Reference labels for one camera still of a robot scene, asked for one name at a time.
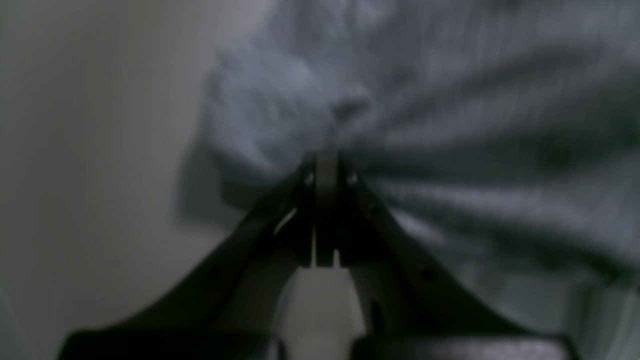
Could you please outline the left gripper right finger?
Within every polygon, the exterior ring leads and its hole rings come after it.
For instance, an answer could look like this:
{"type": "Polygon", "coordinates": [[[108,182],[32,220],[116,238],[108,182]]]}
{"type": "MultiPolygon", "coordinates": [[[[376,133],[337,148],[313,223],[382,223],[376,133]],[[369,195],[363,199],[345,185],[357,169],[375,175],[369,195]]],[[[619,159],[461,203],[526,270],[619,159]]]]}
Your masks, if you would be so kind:
{"type": "Polygon", "coordinates": [[[317,157],[317,263],[354,278],[366,334],[352,360],[578,359],[565,336],[518,325],[473,295],[330,152],[317,157]]]}

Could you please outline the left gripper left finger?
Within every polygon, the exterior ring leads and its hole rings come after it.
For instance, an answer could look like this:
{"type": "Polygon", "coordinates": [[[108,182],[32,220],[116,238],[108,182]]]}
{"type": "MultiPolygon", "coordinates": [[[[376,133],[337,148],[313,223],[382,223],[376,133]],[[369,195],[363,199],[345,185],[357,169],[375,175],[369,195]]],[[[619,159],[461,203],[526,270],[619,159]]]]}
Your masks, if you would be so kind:
{"type": "Polygon", "coordinates": [[[230,316],[242,287],[249,300],[241,315],[275,312],[279,295],[300,267],[313,262],[317,157],[268,191],[237,228],[176,287],[146,309],[102,329],[67,337],[60,360],[285,360],[285,344],[256,326],[232,328],[230,316]]]}

